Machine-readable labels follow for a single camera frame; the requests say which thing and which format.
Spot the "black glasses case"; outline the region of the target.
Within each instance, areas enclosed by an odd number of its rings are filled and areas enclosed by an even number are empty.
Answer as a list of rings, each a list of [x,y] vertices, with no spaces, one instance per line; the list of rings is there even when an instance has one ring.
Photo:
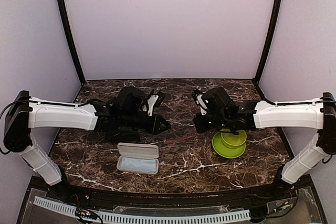
[[[112,130],[105,133],[105,139],[111,143],[138,143],[140,135],[132,130]]]

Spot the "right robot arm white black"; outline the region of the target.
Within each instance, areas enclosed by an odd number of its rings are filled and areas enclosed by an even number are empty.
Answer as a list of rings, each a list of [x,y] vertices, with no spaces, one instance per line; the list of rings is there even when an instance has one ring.
[[[241,136],[243,131],[269,127],[306,127],[317,132],[298,156],[278,170],[278,178],[268,188],[273,200],[280,199],[306,172],[327,156],[335,155],[335,99],[329,92],[305,101],[245,101],[240,105],[223,87],[203,93],[194,90],[192,97],[201,109],[193,122],[197,133],[212,129],[223,136]]]

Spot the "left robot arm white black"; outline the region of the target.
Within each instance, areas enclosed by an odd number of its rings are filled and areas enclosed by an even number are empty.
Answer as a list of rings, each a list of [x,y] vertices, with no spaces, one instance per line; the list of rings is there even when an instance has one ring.
[[[14,102],[1,112],[5,118],[4,155],[17,153],[37,172],[63,201],[74,197],[74,189],[66,176],[32,136],[32,129],[42,127],[81,129],[104,132],[113,141],[125,142],[138,138],[139,132],[158,135],[171,128],[161,115],[155,114],[165,95],[162,92],[145,94],[142,90],[125,87],[117,97],[104,102],[91,99],[84,103],[47,101],[20,91]]]

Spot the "pink translucent sunglasses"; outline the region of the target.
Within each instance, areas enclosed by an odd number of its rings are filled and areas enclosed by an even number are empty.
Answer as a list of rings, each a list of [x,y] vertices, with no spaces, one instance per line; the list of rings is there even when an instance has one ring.
[[[173,140],[164,140],[163,143],[164,144],[179,143],[181,141],[189,140],[189,139],[195,138],[197,136],[198,136],[198,134],[193,134],[193,135],[190,135],[190,136],[184,136],[184,137],[173,139]]]

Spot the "light blue cloth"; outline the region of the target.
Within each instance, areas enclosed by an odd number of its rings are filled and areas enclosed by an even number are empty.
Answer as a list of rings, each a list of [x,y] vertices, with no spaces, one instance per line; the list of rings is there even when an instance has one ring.
[[[146,174],[156,174],[156,160],[154,159],[138,159],[123,157],[121,159],[119,168],[124,171],[146,173]]]

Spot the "pink glasses case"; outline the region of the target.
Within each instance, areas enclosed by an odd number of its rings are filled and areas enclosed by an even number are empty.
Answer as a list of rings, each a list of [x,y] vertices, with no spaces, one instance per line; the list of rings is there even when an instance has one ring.
[[[159,147],[157,145],[151,144],[135,144],[135,143],[118,143],[117,148],[120,154],[117,163],[117,169],[123,172],[130,172],[124,171],[119,168],[121,159],[123,157],[130,157],[130,158],[138,158],[138,159],[154,159],[156,160],[156,168],[157,172],[159,170]]]

